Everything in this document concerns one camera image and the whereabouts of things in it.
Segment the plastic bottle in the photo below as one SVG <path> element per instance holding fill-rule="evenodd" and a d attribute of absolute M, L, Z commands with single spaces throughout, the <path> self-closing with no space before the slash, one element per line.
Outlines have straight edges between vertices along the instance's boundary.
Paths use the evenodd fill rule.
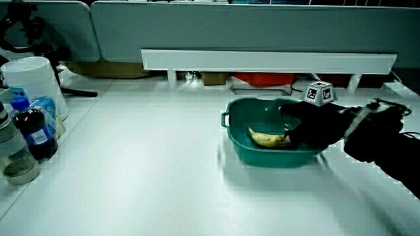
<path fill-rule="evenodd" d="M 35 179 L 40 168 L 26 141 L 0 102 L 0 170 L 10 184 L 25 184 Z"/>
<path fill-rule="evenodd" d="M 47 128 L 42 111 L 31 109 L 25 97 L 14 98 L 10 103 L 17 111 L 13 115 L 14 125 L 24 136 L 33 157 L 37 160 L 52 157 L 58 149 L 58 144 Z"/>

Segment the teal plastic basin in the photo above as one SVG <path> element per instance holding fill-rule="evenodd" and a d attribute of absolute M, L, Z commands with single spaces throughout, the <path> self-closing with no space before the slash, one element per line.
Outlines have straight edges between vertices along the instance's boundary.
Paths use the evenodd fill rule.
<path fill-rule="evenodd" d="M 258 167 L 300 167 L 327 148 L 300 144 L 287 149 L 271 149 L 252 141 L 247 127 L 266 134 L 284 134 L 286 129 L 294 129 L 301 121 L 281 115 L 278 108 L 297 102 L 300 101 L 289 98 L 238 98 L 229 103 L 226 112 L 222 113 L 222 126 L 227 129 L 235 152 L 244 163 Z M 226 116 L 229 118 L 229 125 L 225 123 Z"/>

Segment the cardboard box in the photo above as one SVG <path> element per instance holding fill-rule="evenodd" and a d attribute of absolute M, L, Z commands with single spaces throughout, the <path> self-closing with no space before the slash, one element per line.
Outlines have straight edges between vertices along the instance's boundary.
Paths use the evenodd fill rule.
<path fill-rule="evenodd" d="M 136 79 L 149 76 L 143 63 L 108 62 L 101 58 L 98 62 L 60 62 L 71 72 L 95 78 Z"/>
<path fill-rule="evenodd" d="M 51 98 L 35 99 L 31 103 L 31 108 L 33 109 L 42 108 L 44 111 L 46 111 L 49 114 L 49 117 L 47 117 L 47 123 L 48 123 L 47 126 L 48 126 L 48 130 L 54 136 L 54 138 L 59 139 L 64 134 L 64 132 L 66 131 L 66 128 L 64 127 L 64 124 L 61 120 L 61 116 L 58 115 L 53 99 Z"/>
<path fill-rule="evenodd" d="M 203 83 L 204 85 L 225 85 L 226 72 L 203 72 Z"/>

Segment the blue bottle label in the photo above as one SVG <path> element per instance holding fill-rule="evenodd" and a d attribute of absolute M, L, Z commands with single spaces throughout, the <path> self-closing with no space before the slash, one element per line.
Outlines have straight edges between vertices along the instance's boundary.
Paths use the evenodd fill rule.
<path fill-rule="evenodd" d="M 23 134 L 23 136 L 28 146 L 41 145 L 52 138 L 47 126 L 42 127 L 37 132 Z"/>

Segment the bottle cap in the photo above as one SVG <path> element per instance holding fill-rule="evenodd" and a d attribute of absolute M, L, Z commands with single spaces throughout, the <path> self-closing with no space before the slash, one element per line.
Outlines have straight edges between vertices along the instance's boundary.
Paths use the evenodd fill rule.
<path fill-rule="evenodd" d="M 13 98 L 10 101 L 10 104 L 12 104 L 12 107 L 18 111 L 22 111 L 31 105 L 29 100 L 25 97 Z"/>

